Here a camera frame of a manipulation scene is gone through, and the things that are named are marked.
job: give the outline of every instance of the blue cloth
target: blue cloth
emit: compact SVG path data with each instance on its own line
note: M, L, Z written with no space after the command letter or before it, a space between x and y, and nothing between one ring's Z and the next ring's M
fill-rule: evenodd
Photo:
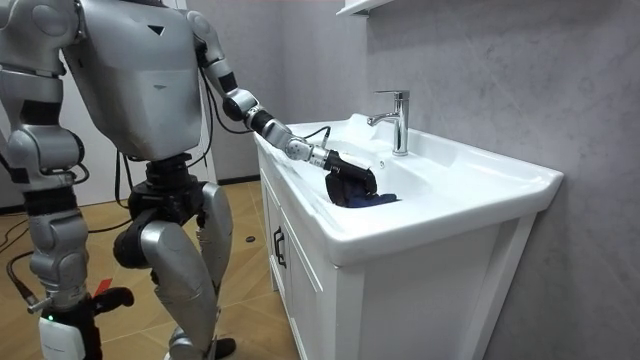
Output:
M352 197L347 204L348 208L358 209L400 201L395 194L373 195L369 197Z
M345 190L348 192L345 194L347 195L345 196L347 200L347 207L351 209L359 209L400 201L395 194L367 195L365 190L360 186L346 186Z

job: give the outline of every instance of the robot leg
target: robot leg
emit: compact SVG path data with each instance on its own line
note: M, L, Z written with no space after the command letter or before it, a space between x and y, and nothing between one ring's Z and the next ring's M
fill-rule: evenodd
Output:
M179 223L152 220L154 209L143 211L127 231L137 233L135 243L131 236L116 241L123 266L152 269L156 295L178 324L165 359L213 360L235 350L233 340L214 339L220 282L231 250L231 211L221 188L208 183L200 188L200 254Z

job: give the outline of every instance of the white panel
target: white panel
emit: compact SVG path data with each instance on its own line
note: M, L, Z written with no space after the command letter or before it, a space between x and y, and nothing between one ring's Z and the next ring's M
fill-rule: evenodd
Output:
M336 15L355 15L360 11L369 11L391 1L393 0L345 0L344 8Z

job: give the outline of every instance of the faucet handle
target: faucet handle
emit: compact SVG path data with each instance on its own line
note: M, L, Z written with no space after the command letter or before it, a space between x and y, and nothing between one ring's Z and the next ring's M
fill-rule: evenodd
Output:
M376 94L394 94L396 101L405 101L409 100L411 96L411 91L409 90L381 90L376 91Z

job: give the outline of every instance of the baseboard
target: baseboard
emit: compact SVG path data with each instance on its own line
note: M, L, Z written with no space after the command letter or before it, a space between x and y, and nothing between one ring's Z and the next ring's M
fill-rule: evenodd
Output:
M218 180L218 185L233 185L233 184L242 184L245 182L259 181L260 175L249 175L249 176L241 176L237 178Z
M0 215L11 215L24 212L24 205L7 206L0 208Z

